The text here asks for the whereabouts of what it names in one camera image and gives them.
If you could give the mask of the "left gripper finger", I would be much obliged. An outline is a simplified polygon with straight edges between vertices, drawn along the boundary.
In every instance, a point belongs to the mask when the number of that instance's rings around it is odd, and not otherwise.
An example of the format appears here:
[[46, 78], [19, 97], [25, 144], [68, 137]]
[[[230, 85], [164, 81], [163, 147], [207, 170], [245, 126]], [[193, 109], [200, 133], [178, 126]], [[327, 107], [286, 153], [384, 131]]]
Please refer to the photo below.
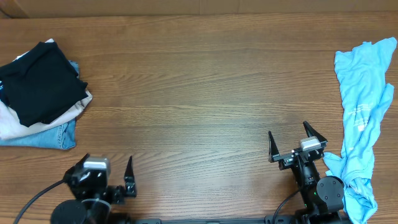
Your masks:
[[76, 168], [83, 168], [83, 166], [84, 166], [84, 162], [87, 160], [87, 158], [89, 158], [89, 154], [87, 153], [87, 154], [85, 154], [84, 156], [83, 156], [83, 158], [82, 159], [80, 159], [76, 164], [75, 164], [75, 167]]
[[125, 182], [126, 187], [127, 186], [132, 187], [135, 185], [132, 156], [129, 157], [129, 160], [127, 162], [126, 170], [124, 173], [124, 182]]

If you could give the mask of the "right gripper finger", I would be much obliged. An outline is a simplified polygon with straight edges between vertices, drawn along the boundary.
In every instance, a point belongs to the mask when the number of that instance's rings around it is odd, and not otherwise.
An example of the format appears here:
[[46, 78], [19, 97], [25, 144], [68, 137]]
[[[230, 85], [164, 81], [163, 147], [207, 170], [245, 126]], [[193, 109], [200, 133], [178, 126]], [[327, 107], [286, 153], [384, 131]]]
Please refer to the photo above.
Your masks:
[[316, 137], [321, 145], [326, 145], [327, 144], [327, 139], [322, 136], [319, 132], [317, 132], [307, 121], [303, 122], [303, 126], [305, 128], [305, 132], [307, 136], [310, 137]]
[[280, 154], [271, 131], [268, 132], [268, 137], [269, 137], [269, 159], [275, 159], [276, 157], [280, 156]]

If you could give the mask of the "black t-shirt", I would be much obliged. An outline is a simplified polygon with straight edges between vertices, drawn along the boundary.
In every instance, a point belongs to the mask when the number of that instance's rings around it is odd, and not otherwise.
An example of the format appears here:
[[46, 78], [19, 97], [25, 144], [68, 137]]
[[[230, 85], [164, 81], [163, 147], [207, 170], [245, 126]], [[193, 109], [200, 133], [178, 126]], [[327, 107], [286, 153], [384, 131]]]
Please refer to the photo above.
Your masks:
[[19, 59], [1, 67], [7, 105], [21, 125], [50, 124], [85, 99], [87, 83], [78, 78], [56, 42], [39, 42]]

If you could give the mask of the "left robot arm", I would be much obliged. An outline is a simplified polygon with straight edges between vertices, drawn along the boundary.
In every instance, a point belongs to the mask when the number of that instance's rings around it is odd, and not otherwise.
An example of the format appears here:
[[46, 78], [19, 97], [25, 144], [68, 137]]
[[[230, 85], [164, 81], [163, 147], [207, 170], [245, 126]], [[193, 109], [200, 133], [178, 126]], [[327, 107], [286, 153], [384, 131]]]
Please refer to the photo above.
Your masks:
[[124, 173], [124, 185], [109, 185], [110, 161], [105, 157], [86, 154], [69, 168], [63, 181], [73, 200], [60, 203], [53, 210], [51, 224], [131, 224], [126, 213], [113, 213], [113, 205], [121, 205], [126, 198], [137, 196], [136, 182], [130, 157]]

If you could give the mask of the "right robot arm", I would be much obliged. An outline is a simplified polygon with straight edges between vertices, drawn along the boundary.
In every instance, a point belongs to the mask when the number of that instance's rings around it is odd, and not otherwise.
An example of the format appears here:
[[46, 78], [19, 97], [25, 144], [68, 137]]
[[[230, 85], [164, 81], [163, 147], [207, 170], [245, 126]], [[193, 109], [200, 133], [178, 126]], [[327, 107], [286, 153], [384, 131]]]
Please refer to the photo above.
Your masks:
[[[320, 177], [315, 161], [324, 156], [327, 139], [307, 122], [303, 122], [307, 137], [299, 141], [299, 147], [288, 154], [280, 154], [271, 132], [269, 138], [269, 162], [277, 162], [280, 170], [290, 169], [298, 189], [289, 195], [275, 210], [271, 223], [344, 223], [340, 211], [343, 204], [343, 181], [335, 176]], [[300, 194], [304, 209], [297, 210], [288, 221], [279, 215], [282, 207]]]

